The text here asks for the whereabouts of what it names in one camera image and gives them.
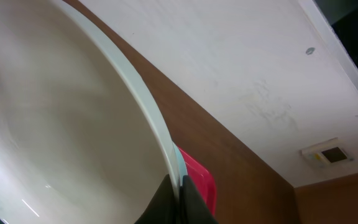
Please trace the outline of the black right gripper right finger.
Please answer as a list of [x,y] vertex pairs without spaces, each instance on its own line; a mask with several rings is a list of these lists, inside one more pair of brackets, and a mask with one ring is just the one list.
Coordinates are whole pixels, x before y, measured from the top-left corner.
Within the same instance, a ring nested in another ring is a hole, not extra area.
[[180,189],[180,221],[184,224],[218,224],[188,175],[183,177]]

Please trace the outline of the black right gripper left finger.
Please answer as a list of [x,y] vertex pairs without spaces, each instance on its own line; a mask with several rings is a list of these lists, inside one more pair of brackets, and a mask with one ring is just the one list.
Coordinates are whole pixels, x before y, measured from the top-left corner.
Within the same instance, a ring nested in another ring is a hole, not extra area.
[[135,224],[174,224],[175,217],[176,200],[170,177],[166,175]]

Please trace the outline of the white plate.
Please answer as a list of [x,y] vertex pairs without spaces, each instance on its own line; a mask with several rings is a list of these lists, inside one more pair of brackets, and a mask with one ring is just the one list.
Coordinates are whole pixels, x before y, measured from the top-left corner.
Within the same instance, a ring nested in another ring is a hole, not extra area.
[[118,47],[63,1],[0,1],[0,219],[134,223],[180,164]]

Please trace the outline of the light blue plate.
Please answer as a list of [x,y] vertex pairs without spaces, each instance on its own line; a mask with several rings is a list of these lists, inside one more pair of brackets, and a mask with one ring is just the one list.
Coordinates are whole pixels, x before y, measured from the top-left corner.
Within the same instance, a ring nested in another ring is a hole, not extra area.
[[182,186],[183,185],[183,177],[188,175],[186,163],[185,163],[185,160],[181,154],[179,147],[176,144],[173,144],[173,147],[174,147],[175,154],[177,157],[178,171],[179,171],[179,175],[180,175],[179,183],[180,183],[180,186]]

